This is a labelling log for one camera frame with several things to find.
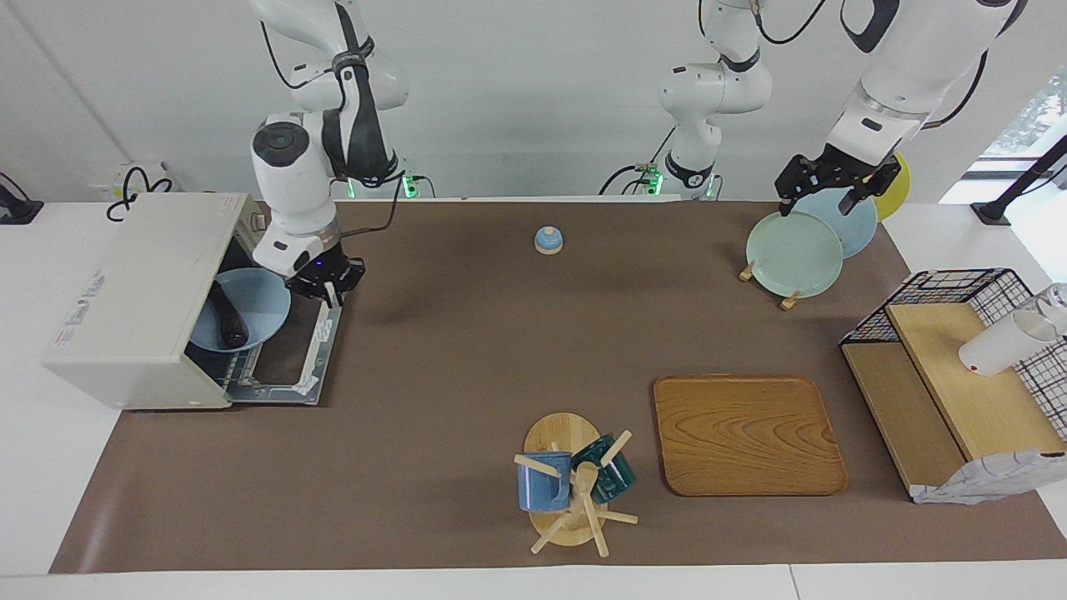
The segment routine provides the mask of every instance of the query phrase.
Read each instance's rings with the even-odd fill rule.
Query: brown tabletop
[[[382,204],[341,207],[345,224]],[[324,401],[125,413],[52,572],[720,565],[1058,558],[1036,493],[914,505],[837,347],[907,275],[885,231],[826,294],[782,313],[742,284],[773,204],[411,204],[346,242],[350,297]],[[532,247],[544,224],[563,252]],[[663,481],[653,381],[815,381],[848,470],[831,498],[700,499]],[[631,429],[639,478],[612,503],[608,559],[537,539],[511,456],[541,416]]]

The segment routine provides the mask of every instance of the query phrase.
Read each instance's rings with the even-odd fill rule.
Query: white robotic arm
[[[749,4],[708,3],[704,40],[718,51],[719,61],[676,67],[662,88],[659,101],[675,124],[673,143],[657,164],[664,193],[704,195],[722,143],[722,131],[708,119],[752,112],[770,99],[770,73],[760,62],[760,32]]]
[[[293,90],[298,102],[310,112],[271,115],[253,139],[256,179],[271,207],[271,224],[253,257],[285,277],[294,291],[339,303],[365,269],[361,259],[347,257],[340,247],[330,184],[353,178],[379,187],[402,176],[378,112],[407,100],[408,80],[375,48],[352,0],[251,0],[251,4],[268,28],[333,56],[329,69],[321,65],[300,69],[330,72]]]
[[[944,101],[1026,0],[873,0],[862,32],[842,26],[871,64],[814,159],[797,155],[775,181],[782,215],[825,188],[850,188],[841,211],[881,195],[901,167],[893,156]]]

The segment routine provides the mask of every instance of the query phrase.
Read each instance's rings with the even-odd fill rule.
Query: light blue plate
[[[818,217],[794,210],[778,212],[752,227],[745,249],[760,285],[789,298],[818,296],[830,288],[844,264],[841,240]]]
[[[292,297],[285,281],[267,269],[235,269],[216,278],[249,328],[249,343],[240,348],[227,348],[219,334],[219,317],[210,302],[204,304],[193,334],[194,345],[212,352],[240,352],[270,340],[285,325]]]
[[[878,206],[873,199],[866,199],[845,217],[838,208],[845,193],[846,191],[841,189],[821,190],[798,200],[794,210],[818,217],[833,227],[841,238],[845,258],[850,258],[862,252],[874,239],[875,231],[878,228]]]

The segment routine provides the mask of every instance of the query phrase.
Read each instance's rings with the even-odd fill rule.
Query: mug
[[[630,468],[626,457],[622,456],[621,452],[615,455],[615,459],[607,467],[601,467],[601,459],[604,458],[604,455],[607,454],[607,451],[612,445],[615,445],[615,436],[605,433],[601,439],[582,448],[571,459],[571,468],[573,469],[577,469],[578,464],[583,462],[592,462],[596,465],[599,473],[596,474],[596,485],[593,486],[591,495],[598,504],[607,504],[614,501],[625,493],[637,481],[634,470]]]
[[[519,507],[527,512],[558,512],[571,506],[571,453],[527,452],[523,456],[555,467],[559,477],[519,464]]]

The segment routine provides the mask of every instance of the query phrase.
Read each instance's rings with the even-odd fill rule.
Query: dark green cup
[[[606,504],[619,498],[628,490],[637,480],[634,470],[626,462],[626,457],[622,453],[615,455],[615,460],[607,467],[601,467],[600,461],[607,454],[607,451],[615,445],[615,436],[605,433],[595,442],[582,448],[571,459],[571,468],[577,469],[583,462],[592,462],[596,465],[596,485],[593,486],[592,499],[598,504]]]

